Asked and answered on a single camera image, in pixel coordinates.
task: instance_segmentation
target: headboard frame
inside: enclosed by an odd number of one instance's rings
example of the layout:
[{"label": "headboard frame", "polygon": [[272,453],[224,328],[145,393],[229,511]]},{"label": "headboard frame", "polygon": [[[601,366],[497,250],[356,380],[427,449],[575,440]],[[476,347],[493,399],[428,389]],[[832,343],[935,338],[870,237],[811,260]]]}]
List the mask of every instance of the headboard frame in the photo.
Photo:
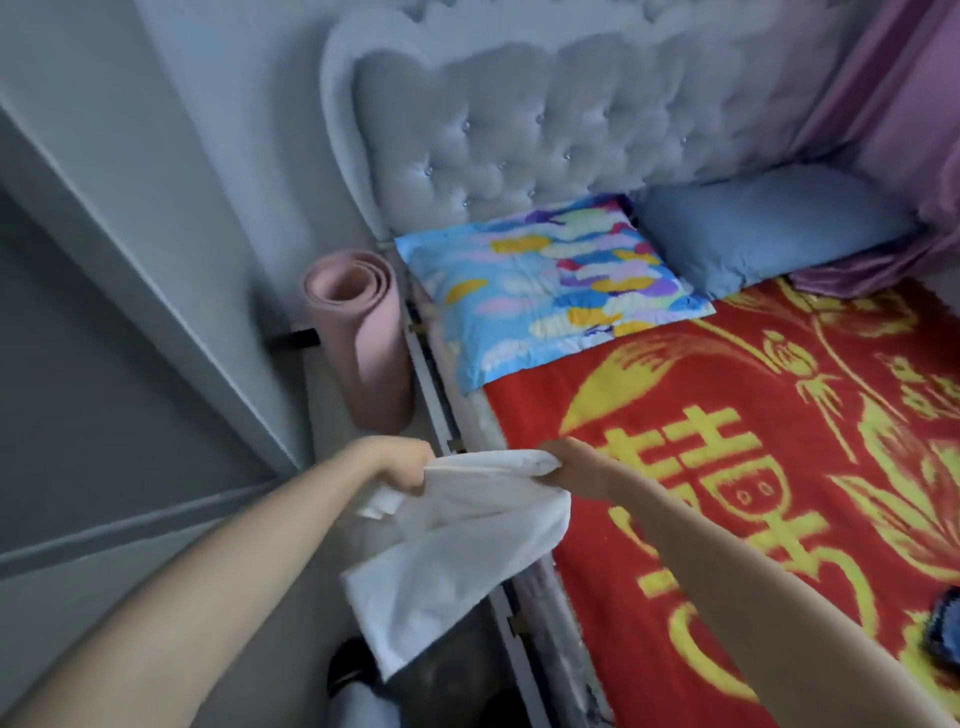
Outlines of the headboard frame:
[{"label": "headboard frame", "polygon": [[356,12],[320,67],[378,240],[782,156],[856,0],[460,0]]}]

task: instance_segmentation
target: person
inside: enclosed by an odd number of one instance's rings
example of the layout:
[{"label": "person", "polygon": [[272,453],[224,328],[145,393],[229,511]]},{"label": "person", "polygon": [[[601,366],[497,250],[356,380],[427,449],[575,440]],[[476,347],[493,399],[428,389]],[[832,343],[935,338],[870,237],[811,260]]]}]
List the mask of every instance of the person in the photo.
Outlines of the person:
[{"label": "person", "polygon": [[[545,484],[629,511],[781,728],[955,728],[896,660],[776,562],[584,443],[541,447],[562,463]],[[433,458],[422,441],[376,436],[298,475],[149,579],[2,725],[188,726],[361,485],[379,477],[415,493]],[[397,725],[396,709],[364,692],[369,666],[338,654],[330,687],[361,694],[341,704],[339,724]]]}]

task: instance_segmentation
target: person's left arm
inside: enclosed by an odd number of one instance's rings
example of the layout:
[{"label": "person's left arm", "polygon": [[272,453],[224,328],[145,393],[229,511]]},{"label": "person's left arm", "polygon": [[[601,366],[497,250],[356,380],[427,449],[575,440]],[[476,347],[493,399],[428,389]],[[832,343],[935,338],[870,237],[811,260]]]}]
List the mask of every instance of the person's left arm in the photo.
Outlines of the person's left arm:
[{"label": "person's left arm", "polygon": [[5,728],[185,728],[360,486],[414,491],[429,444],[358,440],[188,548],[133,593]]}]

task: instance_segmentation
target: multicolored pillowcase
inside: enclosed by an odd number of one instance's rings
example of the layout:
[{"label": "multicolored pillowcase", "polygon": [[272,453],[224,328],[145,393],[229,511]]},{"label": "multicolored pillowcase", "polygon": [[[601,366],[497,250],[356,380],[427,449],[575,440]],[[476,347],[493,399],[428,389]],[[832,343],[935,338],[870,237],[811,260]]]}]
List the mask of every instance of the multicolored pillowcase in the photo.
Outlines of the multicolored pillowcase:
[{"label": "multicolored pillowcase", "polygon": [[713,313],[613,195],[396,240],[440,309],[463,392],[568,354]]}]

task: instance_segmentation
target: baseboard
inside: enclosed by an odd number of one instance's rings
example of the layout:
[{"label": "baseboard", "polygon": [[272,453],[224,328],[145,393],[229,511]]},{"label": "baseboard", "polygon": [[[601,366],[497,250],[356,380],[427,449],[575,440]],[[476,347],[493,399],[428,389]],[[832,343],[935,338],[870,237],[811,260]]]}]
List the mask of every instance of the baseboard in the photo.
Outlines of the baseboard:
[{"label": "baseboard", "polygon": [[33,546],[0,553],[0,579],[73,561],[97,551],[162,536],[236,513],[273,490],[282,479],[198,498],[121,521],[104,523]]}]

